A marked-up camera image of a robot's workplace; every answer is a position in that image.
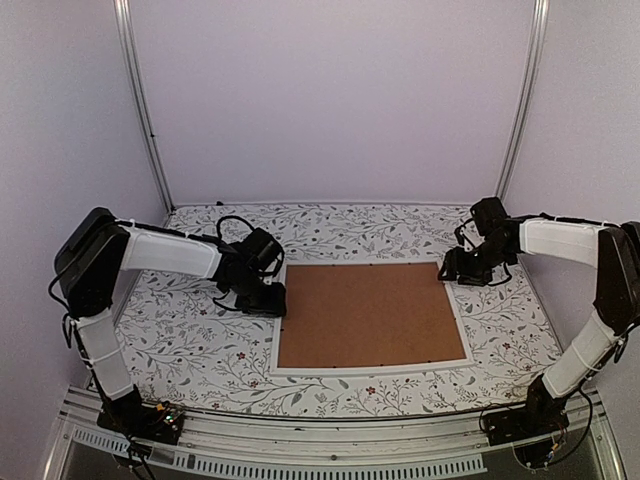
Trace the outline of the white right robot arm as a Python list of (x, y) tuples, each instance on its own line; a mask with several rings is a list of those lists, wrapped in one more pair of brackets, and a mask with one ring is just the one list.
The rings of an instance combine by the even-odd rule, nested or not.
[(575, 307), (588, 317), (563, 329), (563, 354), (531, 386), (531, 395), (539, 398), (518, 412), (517, 427), (537, 436), (556, 417), (554, 404), (544, 397), (572, 394), (623, 350), (639, 324), (639, 224), (505, 217), (482, 227), (481, 234), (478, 246), (456, 246), (445, 254), (439, 280), (489, 286), (496, 266), (524, 256), (547, 312), (568, 314)]

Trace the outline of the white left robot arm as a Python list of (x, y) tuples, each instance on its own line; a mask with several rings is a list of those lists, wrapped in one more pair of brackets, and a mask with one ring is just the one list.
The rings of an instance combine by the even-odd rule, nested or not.
[(123, 271), (177, 273), (215, 283), (233, 293), (233, 310), (282, 317), (286, 289), (276, 281), (284, 249), (270, 233), (252, 227), (241, 241), (218, 234), (196, 235), (116, 218), (108, 209), (91, 210), (54, 259), (56, 301), (67, 312), (83, 362), (111, 401), (111, 419), (128, 434), (148, 426), (148, 412), (131, 397), (134, 383), (116, 338), (112, 296)]

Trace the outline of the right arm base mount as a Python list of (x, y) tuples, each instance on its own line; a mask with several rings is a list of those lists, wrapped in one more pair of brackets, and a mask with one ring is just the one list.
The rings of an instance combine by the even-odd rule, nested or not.
[(529, 385), (522, 407), (482, 414), (479, 426), (491, 446), (550, 434), (569, 426), (566, 403), (566, 397), (551, 395), (539, 375)]

